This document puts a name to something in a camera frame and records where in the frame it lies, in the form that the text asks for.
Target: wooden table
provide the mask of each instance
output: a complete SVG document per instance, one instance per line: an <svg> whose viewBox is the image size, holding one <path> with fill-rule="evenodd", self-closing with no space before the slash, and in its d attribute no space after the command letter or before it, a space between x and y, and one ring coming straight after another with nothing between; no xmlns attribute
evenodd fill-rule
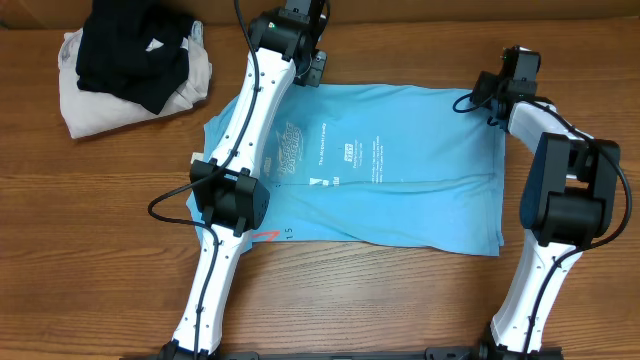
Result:
<svg viewBox="0 0 640 360"><path fill-rule="evenodd" d="M202 125L240 90L237 26L206 31L210 99L188 114L86 140L59 112L62 31L0 32L0 358L117 359L157 352L178 323L198 257L191 227L147 203L188 181ZM326 83L471 88L503 46L543 56L539 94L617 141L640 185L640 22L540 21L329 27ZM360 243L259 244L240 261L226 351L422 350L471 345L514 275L531 155L509 140L499 258ZM619 187L614 222L623 207ZM188 216L184 198L160 211ZM544 343L567 359L640 359L640 223L574 267Z"/></svg>

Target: black cloth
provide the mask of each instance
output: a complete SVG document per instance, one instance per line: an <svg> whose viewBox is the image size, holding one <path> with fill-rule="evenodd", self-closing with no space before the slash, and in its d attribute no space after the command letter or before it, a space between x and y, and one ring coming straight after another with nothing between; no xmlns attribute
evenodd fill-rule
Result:
<svg viewBox="0 0 640 360"><path fill-rule="evenodd" d="M189 75L188 50L181 45L192 25L193 18L156 0L93 0L78 51L78 88L159 114ZM153 39L164 45L147 51Z"/></svg>

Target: white cloth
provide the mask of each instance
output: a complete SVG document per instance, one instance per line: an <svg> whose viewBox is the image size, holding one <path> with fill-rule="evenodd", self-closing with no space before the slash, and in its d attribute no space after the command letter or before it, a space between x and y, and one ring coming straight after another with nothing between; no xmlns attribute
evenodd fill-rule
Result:
<svg viewBox="0 0 640 360"><path fill-rule="evenodd" d="M76 60L82 29L64 34L64 39L58 54L60 111L74 139L189 110L194 103L207 97L212 66L207 52L191 36L188 45L187 81L169 97L159 115L147 111L140 104L122 100L111 94L79 90Z"/></svg>

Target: folded cloth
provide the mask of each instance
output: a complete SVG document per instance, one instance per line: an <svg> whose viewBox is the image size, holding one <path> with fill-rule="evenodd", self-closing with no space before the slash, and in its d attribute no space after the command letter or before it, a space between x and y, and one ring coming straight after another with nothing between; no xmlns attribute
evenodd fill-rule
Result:
<svg viewBox="0 0 640 360"><path fill-rule="evenodd" d="M115 129L144 120L188 110L207 97L212 68L202 47L202 23L194 22L195 34L189 37L189 76L167 100L162 112L155 115L134 102L107 93L78 89L76 59L83 30L66 33L58 54L60 69L60 111L74 139Z"/></svg>
<svg viewBox="0 0 640 360"><path fill-rule="evenodd" d="M260 181L271 201L254 241L368 241L497 256L505 136L482 111L451 110L467 92L291 87L263 153ZM205 125L205 159L234 107L235 100ZM193 194L187 205L201 221Z"/></svg>
<svg viewBox="0 0 640 360"><path fill-rule="evenodd" d="M193 18L156 0L93 0L76 72L80 90L104 92L159 114L187 80Z"/></svg>

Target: clothing tag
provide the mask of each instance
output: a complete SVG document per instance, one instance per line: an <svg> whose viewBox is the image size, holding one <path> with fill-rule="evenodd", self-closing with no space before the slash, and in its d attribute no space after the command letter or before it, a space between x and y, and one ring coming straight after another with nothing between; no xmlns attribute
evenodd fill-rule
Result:
<svg viewBox="0 0 640 360"><path fill-rule="evenodd" d="M149 46L147 46L147 52L151 52L155 49L159 49L162 46L164 46L164 43L161 41L158 41L156 39L151 40L151 42L149 43Z"/></svg>

